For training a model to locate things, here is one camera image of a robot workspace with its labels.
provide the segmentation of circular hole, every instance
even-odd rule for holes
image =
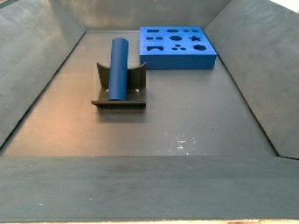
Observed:
[[[181,36],[171,36],[170,39],[174,41],[181,41],[183,38]]]

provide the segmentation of blue foam block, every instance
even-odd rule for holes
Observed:
[[[127,99],[127,54],[129,42],[125,38],[113,40],[111,66],[109,76],[109,100]]]
[[[141,63],[147,69],[213,69],[218,56],[202,28],[145,26],[141,28]]]

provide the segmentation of metal floor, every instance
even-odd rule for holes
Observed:
[[[110,66],[117,37],[130,42],[129,66],[139,65],[138,31],[87,32],[5,157],[277,155],[219,59],[211,71],[147,71],[146,109],[98,109],[97,63]]]

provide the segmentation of blue shape sorter board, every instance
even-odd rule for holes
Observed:
[[[218,53],[202,28],[141,27],[141,63],[150,70],[213,69]]]

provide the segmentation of metal wall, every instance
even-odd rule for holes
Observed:
[[[69,57],[86,28],[55,1],[0,9],[0,145]]]
[[[143,25],[206,27],[231,0],[58,0],[90,30],[139,30]]]
[[[261,0],[234,0],[206,32],[266,134],[299,158],[299,15]]]
[[[298,220],[298,169],[281,157],[2,157],[0,221]]]

